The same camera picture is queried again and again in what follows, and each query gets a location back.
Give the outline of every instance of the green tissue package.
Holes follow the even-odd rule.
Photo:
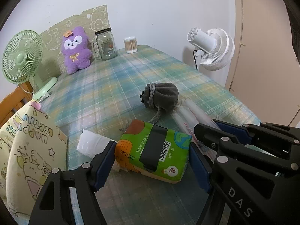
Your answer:
[[[174,184],[188,164],[191,138],[135,119],[117,143],[115,158],[122,167]]]

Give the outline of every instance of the cotton swab container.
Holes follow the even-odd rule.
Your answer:
[[[127,53],[137,52],[137,39],[135,36],[124,38],[124,44]]]

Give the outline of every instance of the white wall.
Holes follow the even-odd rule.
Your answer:
[[[194,48],[186,40],[191,27],[204,31],[223,28],[234,38],[235,0],[21,0],[0,31],[0,55],[19,31],[41,33],[65,18],[104,4],[118,49],[124,48],[124,37],[134,35],[138,44],[152,46],[194,67]],[[229,66],[205,73],[224,86],[228,70]],[[0,92],[2,100],[14,86],[2,74],[0,83],[5,89]]]

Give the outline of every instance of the blue gripper pad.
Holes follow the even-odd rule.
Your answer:
[[[98,191],[102,188],[107,180],[107,177],[112,169],[115,161],[115,148],[117,143],[114,141],[107,154],[105,155],[100,167],[97,170],[97,179],[94,184],[94,188]]]
[[[233,127],[224,123],[215,122],[219,128],[227,133],[234,134],[238,141],[243,144],[251,144],[252,138],[248,135],[248,132],[242,128]]]
[[[202,161],[199,159],[192,145],[190,145],[189,147],[189,162],[200,188],[204,189],[205,192],[209,193],[212,188],[209,182],[209,173],[204,167]]]

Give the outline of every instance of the door frame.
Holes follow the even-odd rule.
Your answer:
[[[236,67],[240,55],[242,32],[243,32],[243,0],[235,0],[235,36],[234,36],[235,51],[231,59],[228,76],[225,83],[225,89],[228,89],[229,91],[231,89],[231,85],[233,82],[234,74],[236,72]]]

